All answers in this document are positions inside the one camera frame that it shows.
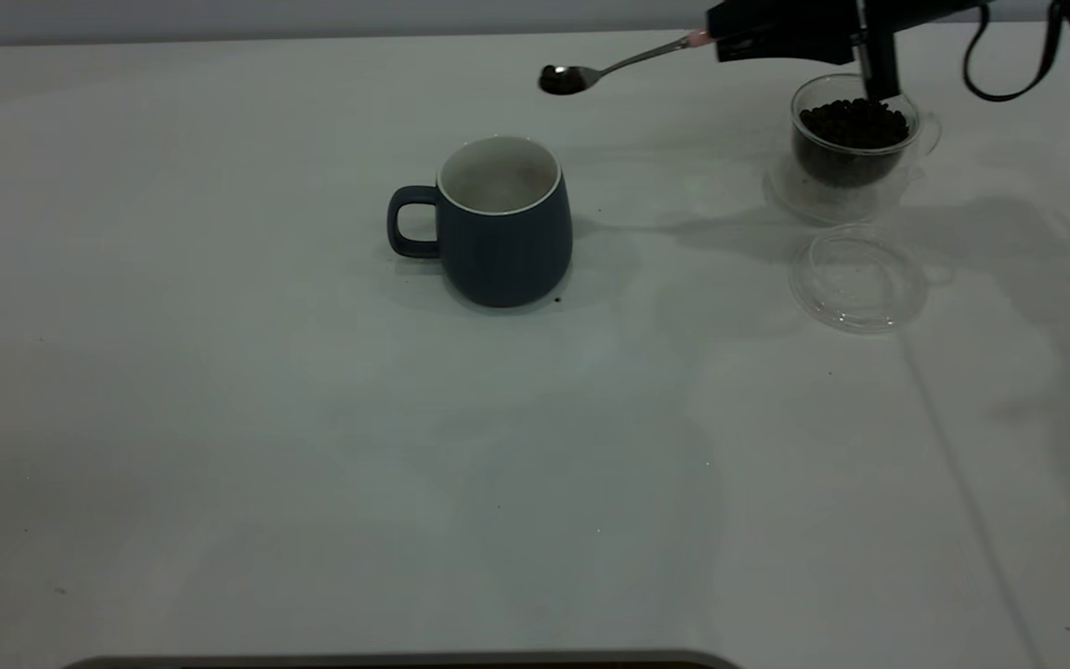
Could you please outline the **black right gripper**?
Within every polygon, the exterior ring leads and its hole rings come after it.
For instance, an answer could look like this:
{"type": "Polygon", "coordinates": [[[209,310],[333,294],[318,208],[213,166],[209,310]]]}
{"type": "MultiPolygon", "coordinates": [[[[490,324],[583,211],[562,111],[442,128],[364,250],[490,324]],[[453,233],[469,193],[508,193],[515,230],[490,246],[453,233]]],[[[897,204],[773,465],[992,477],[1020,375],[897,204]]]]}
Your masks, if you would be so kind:
{"type": "MultiPolygon", "coordinates": [[[[990,1],[858,1],[863,21],[859,55],[882,59],[892,49],[895,34],[950,17],[990,1]]],[[[855,1],[722,1],[708,11],[709,35],[784,33],[844,34],[856,30],[855,1]]],[[[716,42],[719,62],[749,59],[801,59],[851,63],[856,59],[849,39],[755,37],[716,42]]]]}

